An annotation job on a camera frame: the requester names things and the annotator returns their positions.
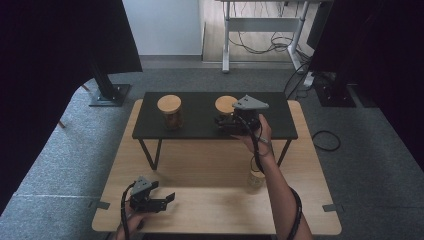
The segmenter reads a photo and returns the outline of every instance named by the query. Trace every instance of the cork lid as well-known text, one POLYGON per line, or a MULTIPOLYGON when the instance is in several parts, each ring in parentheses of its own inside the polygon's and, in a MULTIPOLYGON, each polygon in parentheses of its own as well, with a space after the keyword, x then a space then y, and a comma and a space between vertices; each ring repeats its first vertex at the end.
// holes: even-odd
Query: cork lid
POLYGON ((181 107, 181 99, 175 95, 163 96, 158 101, 158 108, 164 114, 176 113, 181 107))
POLYGON ((232 96, 222 96, 215 101, 215 107, 222 115, 229 115, 234 112, 233 103, 237 102, 237 99, 232 96))

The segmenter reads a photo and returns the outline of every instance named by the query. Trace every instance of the table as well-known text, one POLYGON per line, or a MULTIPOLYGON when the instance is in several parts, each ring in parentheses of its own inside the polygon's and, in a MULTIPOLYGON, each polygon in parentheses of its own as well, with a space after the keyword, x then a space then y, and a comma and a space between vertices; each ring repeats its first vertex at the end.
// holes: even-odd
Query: table
POLYGON ((281 165, 291 141, 297 139, 286 96, 282 92, 146 92, 132 137, 140 142, 150 167, 156 170, 163 139, 233 139, 220 132, 214 123, 214 118, 219 115, 215 101, 221 96, 241 99, 246 94, 268 103, 268 109, 258 112, 266 115, 269 124, 274 126, 273 139, 287 140, 278 159, 278 165, 281 165), (179 130, 168 131, 164 128, 163 114, 159 111, 157 102, 165 95, 177 95, 182 101, 184 125, 179 130), (145 139, 159 140, 154 161, 144 143, 145 139))
POLYGON ((297 44, 300 34, 305 23, 306 13, 308 12, 310 2, 324 2, 332 0, 310 0, 303 4, 303 11, 299 18, 231 18, 230 4, 231 2, 257 2, 253 0, 216 0, 226 3, 225 8, 225 38, 224 49, 222 53, 222 72, 228 73, 230 69, 230 49, 229 49, 229 32, 293 32, 293 41, 287 47, 287 51, 293 62, 293 65, 299 73, 303 72, 302 65, 296 54, 297 44))
MULTIPOLYGON (((251 154, 238 140, 164 140, 161 166, 152 170, 132 132, 142 100, 137 100, 122 137, 106 182, 92 227, 96 231, 115 231, 120 223, 122 192, 140 175, 158 180, 151 197, 163 198, 175 192, 176 198, 165 212, 146 222, 146 233, 274 234, 266 186, 258 190, 247 184, 251 154)), ((330 192, 316 155, 300 104, 289 101, 298 139, 288 149, 281 170, 300 195, 304 215, 313 234, 341 232, 336 212, 325 212, 332 204, 330 192)), ((274 140, 281 151, 285 140, 274 140)), ((158 140, 146 140, 154 148, 158 140)))

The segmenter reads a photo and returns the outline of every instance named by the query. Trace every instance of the wooden floor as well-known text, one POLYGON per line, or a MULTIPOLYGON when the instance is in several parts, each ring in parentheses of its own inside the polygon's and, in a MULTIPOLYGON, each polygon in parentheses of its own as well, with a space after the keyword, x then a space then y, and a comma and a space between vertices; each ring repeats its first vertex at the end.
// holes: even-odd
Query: wooden floor
MULTIPOLYGON (((283 13, 283 17, 300 16, 303 9, 303 2, 289 2, 288 6, 284 7, 283 11, 279 11, 279 6, 284 7, 281 2, 237 2, 231 4, 231 17, 279 17, 279 12, 283 13)), ((306 21, 303 27, 299 46, 308 56, 312 55, 313 49, 307 44, 307 36, 310 32, 313 19, 318 8, 318 3, 311 3, 306 16, 306 21)), ((205 18, 205 37, 203 49, 204 62, 220 62, 222 61, 222 49, 224 46, 224 5, 222 2, 215 0, 205 0, 204 4, 205 18)), ((239 33, 231 32, 230 39, 240 44, 240 38, 244 45, 257 50, 265 51, 271 46, 271 37, 274 33, 259 33, 246 32, 239 33)), ((293 33, 275 33, 274 37, 292 38, 293 33)), ((277 39, 276 43, 289 44, 290 40, 277 39)), ((243 47, 236 46, 230 43, 230 62, 257 62, 257 61, 277 61, 291 62, 287 51, 275 51, 264 54, 253 54, 246 51, 243 47)))

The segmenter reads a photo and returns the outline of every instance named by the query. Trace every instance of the wall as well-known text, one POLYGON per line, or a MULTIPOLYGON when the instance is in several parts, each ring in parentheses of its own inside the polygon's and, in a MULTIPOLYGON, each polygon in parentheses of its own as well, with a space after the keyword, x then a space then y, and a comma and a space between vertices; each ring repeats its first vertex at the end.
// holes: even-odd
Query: wall
POLYGON ((139 55, 201 55, 203 0, 123 0, 139 55))

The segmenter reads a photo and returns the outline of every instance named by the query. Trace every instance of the forearm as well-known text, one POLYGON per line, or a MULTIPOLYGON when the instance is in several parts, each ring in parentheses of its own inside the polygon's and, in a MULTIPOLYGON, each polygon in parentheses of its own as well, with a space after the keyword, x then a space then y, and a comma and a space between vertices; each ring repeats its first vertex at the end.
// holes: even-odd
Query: forearm
MULTIPOLYGON (((277 236, 279 240, 285 240, 289 236, 295 221, 297 211, 296 200, 280 168, 276 164, 274 156, 267 154, 261 157, 261 164, 265 172, 277 236)), ((309 226, 302 215, 295 239, 311 238, 312 234, 309 226)))

